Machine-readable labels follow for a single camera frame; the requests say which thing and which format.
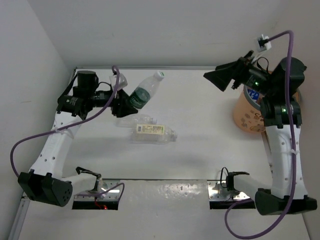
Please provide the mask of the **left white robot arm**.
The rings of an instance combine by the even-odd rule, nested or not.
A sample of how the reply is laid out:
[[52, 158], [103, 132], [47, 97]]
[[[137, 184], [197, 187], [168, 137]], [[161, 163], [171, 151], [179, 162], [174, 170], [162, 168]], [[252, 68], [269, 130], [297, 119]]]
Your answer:
[[102, 176], [77, 167], [76, 175], [63, 177], [63, 168], [71, 144], [81, 125], [111, 108], [112, 115], [122, 118], [138, 111], [127, 103], [124, 87], [128, 82], [116, 66], [110, 90], [98, 90], [99, 78], [91, 70], [79, 70], [57, 100], [58, 106], [51, 131], [43, 133], [47, 140], [39, 157], [28, 172], [21, 172], [18, 184], [27, 197], [36, 202], [64, 207], [74, 196], [100, 198]]

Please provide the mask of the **clear unlabelled bottle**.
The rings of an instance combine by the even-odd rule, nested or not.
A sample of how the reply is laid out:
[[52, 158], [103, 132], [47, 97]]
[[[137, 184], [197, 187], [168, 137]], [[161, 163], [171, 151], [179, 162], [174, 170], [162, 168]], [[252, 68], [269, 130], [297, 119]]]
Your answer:
[[157, 119], [146, 114], [136, 113], [118, 118], [115, 125], [120, 128], [133, 128], [137, 124], [155, 125]]

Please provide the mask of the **green label bottle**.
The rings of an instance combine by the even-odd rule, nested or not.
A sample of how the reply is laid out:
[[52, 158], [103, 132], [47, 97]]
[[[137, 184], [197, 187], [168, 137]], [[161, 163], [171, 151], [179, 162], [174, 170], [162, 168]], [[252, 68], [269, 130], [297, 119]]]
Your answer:
[[141, 110], [156, 94], [161, 81], [165, 78], [162, 71], [156, 71], [152, 76], [144, 79], [131, 93], [128, 102], [138, 110]]

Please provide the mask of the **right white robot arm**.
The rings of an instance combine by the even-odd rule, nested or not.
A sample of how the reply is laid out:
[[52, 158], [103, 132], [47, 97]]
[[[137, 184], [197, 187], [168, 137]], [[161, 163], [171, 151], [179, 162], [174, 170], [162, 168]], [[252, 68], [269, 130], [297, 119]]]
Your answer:
[[287, 59], [283, 58], [273, 72], [255, 67], [253, 51], [237, 61], [219, 65], [204, 73], [204, 78], [221, 91], [230, 82], [232, 89], [240, 85], [263, 95], [260, 113], [271, 152], [272, 185], [264, 185], [249, 173], [230, 172], [226, 178], [228, 191], [244, 192], [262, 216], [301, 214], [317, 209], [317, 200], [305, 188], [299, 150], [302, 112], [293, 95], [304, 82], [307, 67], [297, 58], [290, 62], [289, 83], [286, 84]]

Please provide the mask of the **blue label bottle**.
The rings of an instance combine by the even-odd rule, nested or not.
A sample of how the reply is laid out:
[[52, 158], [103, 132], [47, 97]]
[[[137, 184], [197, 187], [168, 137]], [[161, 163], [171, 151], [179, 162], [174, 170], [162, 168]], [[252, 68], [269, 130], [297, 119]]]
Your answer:
[[262, 95], [258, 91], [253, 90], [248, 86], [245, 86], [243, 90], [246, 99], [251, 105], [258, 106], [260, 104], [260, 98]]

